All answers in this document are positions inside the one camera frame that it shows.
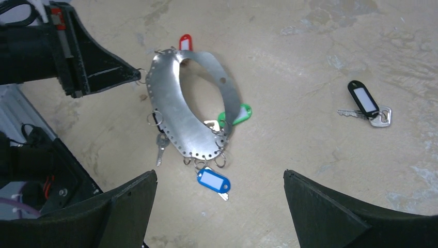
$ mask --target table surface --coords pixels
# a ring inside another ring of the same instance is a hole
[[[283,171],[366,202],[438,212],[438,3],[410,0],[75,0],[84,26],[136,68],[154,50],[191,34],[234,78],[252,117],[234,129],[230,200],[196,181],[172,145],[155,167],[158,131],[144,85],[71,99],[56,79],[26,83],[31,103],[103,190],[155,169],[158,189],[146,233],[151,247],[299,247]],[[201,120],[223,111],[218,89],[199,75],[182,82]],[[343,117],[347,90],[362,81],[393,110],[389,128]]]

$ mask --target red key tag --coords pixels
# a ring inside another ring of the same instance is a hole
[[[179,50],[190,50],[193,51],[192,47],[192,36],[185,34],[179,39]]]

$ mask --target black key tag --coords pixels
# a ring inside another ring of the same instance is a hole
[[[368,119],[374,119],[379,115],[379,106],[363,83],[356,80],[351,81],[348,84],[348,91]]]

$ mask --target silver key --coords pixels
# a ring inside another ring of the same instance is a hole
[[[339,115],[368,119],[360,110],[338,110],[337,112]],[[379,105],[379,115],[374,119],[370,119],[370,124],[378,128],[389,127],[391,125],[391,115],[392,110],[390,107]]]
[[[161,159],[163,157],[164,149],[169,145],[169,138],[160,133],[157,136],[157,145],[158,145],[158,157],[157,157],[157,167],[161,165]]]
[[[204,169],[212,170],[210,167],[206,166]],[[228,193],[218,193],[223,200],[227,201],[229,199]]]

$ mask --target black cylinder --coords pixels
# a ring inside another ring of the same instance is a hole
[[[47,27],[0,29],[0,85],[56,77]]]

